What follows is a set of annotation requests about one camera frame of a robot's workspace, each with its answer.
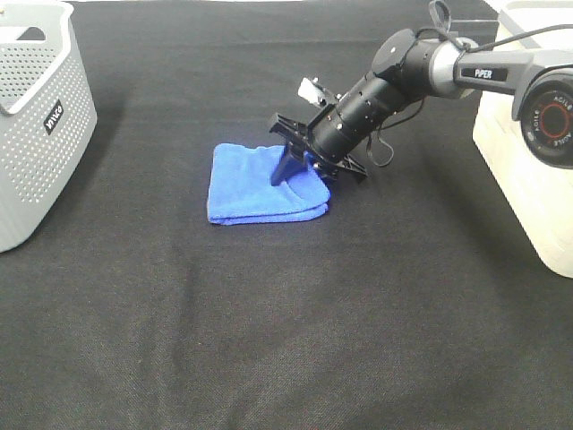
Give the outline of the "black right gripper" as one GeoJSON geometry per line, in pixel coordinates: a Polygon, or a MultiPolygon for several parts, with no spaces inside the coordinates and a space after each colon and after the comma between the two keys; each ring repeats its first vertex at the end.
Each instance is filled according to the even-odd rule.
{"type": "Polygon", "coordinates": [[[285,145],[278,164],[270,176],[272,185],[312,168],[320,179],[334,181],[340,171],[352,174],[359,181],[368,177],[365,167],[350,152],[359,143],[343,133],[343,123],[338,119],[323,117],[306,125],[275,114],[269,129],[279,134],[285,145]]]}

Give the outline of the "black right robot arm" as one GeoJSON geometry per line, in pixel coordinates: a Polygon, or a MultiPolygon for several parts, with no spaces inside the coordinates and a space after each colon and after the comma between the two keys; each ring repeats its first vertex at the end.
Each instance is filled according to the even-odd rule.
{"type": "Polygon", "coordinates": [[[520,123],[527,148],[551,167],[571,168],[571,50],[505,51],[437,27],[432,32],[434,39],[421,31],[396,32],[342,96],[319,86],[320,112],[309,124],[274,115],[270,130],[284,138],[285,148],[271,184],[280,185],[305,166],[322,179],[334,179],[341,170],[366,176],[350,153],[387,118],[427,97],[461,99],[472,90],[512,96],[511,117],[520,123]]]}

